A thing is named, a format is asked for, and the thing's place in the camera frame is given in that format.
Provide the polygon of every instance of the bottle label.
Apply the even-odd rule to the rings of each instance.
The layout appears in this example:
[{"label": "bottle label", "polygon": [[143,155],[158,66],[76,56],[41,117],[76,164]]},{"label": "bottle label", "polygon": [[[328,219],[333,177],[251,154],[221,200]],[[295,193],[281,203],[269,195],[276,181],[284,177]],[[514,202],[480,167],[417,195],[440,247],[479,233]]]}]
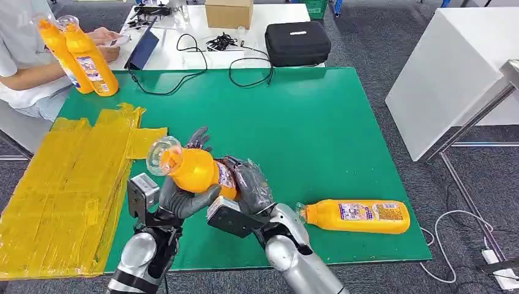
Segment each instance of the bottle label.
[{"label": "bottle label", "polygon": [[86,77],[92,82],[96,92],[103,93],[108,92],[108,86],[106,85],[103,77],[99,71],[95,68],[95,64],[92,58],[88,56],[76,58],[81,68],[84,70]]},{"label": "bottle label", "polygon": [[339,204],[344,221],[402,221],[402,211],[396,203],[380,203],[372,207],[360,203]]},{"label": "bottle label", "polygon": [[218,183],[227,188],[236,189],[236,183],[234,182],[233,173],[224,164],[216,161],[218,167]]},{"label": "bottle label", "polygon": [[368,206],[358,203],[339,204],[341,219],[344,221],[372,221],[373,212]]},{"label": "bottle label", "polygon": [[402,221],[402,211],[396,203],[381,203],[373,205],[373,212],[381,221]]},{"label": "bottle label", "polygon": [[59,65],[61,66],[61,68],[63,69],[63,71],[65,72],[65,74],[67,75],[67,77],[69,78],[69,80],[74,85],[74,87],[80,88],[81,87],[80,82],[78,80],[76,80],[76,77],[74,77],[74,74],[72,73],[72,71],[68,67],[66,67],[63,63],[61,63],[61,61],[59,59],[58,59],[58,62],[59,62]]}]

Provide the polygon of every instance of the yellow tape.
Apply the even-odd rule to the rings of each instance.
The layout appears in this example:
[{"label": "yellow tape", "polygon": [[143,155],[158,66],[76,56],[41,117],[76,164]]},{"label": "yellow tape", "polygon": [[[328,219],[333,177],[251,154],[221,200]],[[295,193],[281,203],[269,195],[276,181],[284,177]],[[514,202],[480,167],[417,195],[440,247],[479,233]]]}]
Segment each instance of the yellow tape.
[{"label": "yellow tape", "polygon": [[168,133],[168,128],[160,129],[133,129],[130,134],[130,142],[126,158],[128,159],[145,159],[149,148],[153,142],[164,137]]},{"label": "yellow tape", "polygon": [[102,273],[131,169],[127,157],[145,157],[150,140],[166,132],[140,132],[143,113],[120,104],[102,110],[94,127],[86,119],[56,120],[2,212],[0,279]]}]

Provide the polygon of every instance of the human hand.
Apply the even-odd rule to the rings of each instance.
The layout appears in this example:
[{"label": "human hand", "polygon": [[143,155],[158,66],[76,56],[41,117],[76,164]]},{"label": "human hand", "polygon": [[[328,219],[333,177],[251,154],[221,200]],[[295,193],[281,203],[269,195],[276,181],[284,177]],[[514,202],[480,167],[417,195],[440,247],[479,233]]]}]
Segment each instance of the human hand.
[{"label": "human hand", "polygon": [[115,40],[121,36],[118,33],[109,31],[104,27],[97,28],[93,32],[88,32],[87,35],[94,41],[96,45],[104,44],[107,40]]},{"label": "human hand", "polygon": [[114,60],[116,60],[119,57],[119,52],[121,50],[120,47],[103,47],[99,46],[99,51],[105,58],[105,60],[110,63]]},{"label": "human hand", "polygon": [[238,204],[243,213],[258,214],[275,203],[272,190],[257,164],[250,159],[243,161],[229,155],[216,160],[233,172],[239,193]]}]

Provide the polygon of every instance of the cardboard box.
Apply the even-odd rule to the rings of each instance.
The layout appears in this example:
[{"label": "cardboard box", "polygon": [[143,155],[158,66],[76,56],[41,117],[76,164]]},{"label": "cardboard box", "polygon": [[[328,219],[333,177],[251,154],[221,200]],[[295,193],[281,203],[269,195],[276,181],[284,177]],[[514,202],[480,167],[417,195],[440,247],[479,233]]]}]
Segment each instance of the cardboard box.
[{"label": "cardboard box", "polygon": [[250,28],[253,0],[206,0],[207,25],[210,28]]}]

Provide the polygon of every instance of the bottle cap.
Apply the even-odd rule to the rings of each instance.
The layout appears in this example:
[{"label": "bottle cap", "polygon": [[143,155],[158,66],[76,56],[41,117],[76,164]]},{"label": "bottle cap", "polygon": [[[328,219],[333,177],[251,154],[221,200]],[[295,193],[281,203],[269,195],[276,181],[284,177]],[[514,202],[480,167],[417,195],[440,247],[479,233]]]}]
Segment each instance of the bottle cap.
[{"label": "bottle cap", "polygon": [[315,205],[304,205],[301,202],[297,202],[296,212],[303,224],[315,224],[317,221],[317,206]]},{"label": "bottle cap", "polygon": [[155,176],[175,171],[182,162],[182,146],[172,136],[159,139],[151,146],[146,158],[147,170]]},{"label": "bottle cap", "polygon": [[37,14],[32,18],[31,24],[36,26],[36,29],[40,34],[59,32],[58,28],[54,25],[55,19],[51,14]]},{"label": "bottle cap", "polygon": [[73,15],[63,15],[56,20],[59,28],[64,32],[75,32],[80,28],[80,21]]},{"label": "bottle cap", "polygon": [[317,205],[305,205],[305,220],[309,224],[317,223]]}]

